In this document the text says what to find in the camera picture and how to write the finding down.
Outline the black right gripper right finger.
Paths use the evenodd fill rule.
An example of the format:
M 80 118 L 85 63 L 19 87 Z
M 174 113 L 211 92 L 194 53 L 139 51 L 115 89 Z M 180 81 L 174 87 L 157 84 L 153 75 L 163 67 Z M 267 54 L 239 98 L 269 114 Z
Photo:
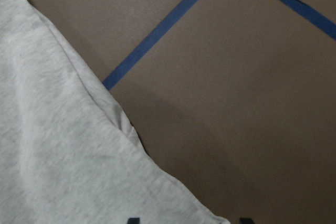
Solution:
M 251 218 L 240 218 L 240 224 L 254 224 L 254 221 Z

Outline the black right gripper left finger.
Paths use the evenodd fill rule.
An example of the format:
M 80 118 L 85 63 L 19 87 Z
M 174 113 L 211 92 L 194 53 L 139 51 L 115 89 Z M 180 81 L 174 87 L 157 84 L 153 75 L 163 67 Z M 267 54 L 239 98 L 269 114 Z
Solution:
M 139 217 L 132 217 L 127 220 L 127 224 L 139 224 Z

